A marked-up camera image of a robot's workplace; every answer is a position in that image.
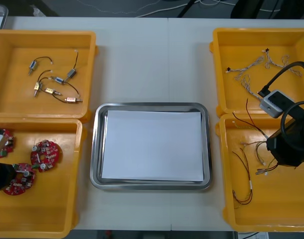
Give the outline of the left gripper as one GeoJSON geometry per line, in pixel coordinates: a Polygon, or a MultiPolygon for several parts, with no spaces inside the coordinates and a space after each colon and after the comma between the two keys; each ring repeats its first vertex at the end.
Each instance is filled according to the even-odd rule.
{"type": "Polygon", "coordinates": [[[16,177],[16,171],[11,164],[0,163],[0,191],[7,187],[16,177]]]}

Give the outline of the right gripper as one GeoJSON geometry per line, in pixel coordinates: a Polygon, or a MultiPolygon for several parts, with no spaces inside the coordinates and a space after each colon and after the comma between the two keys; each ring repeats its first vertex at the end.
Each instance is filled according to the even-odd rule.
{"type": "Polygon", "coordinates": [[[304,162],[303,154],[289,146],[278,131],[267,139],[267,150],[280,166],[298,167],[304,162]]]}

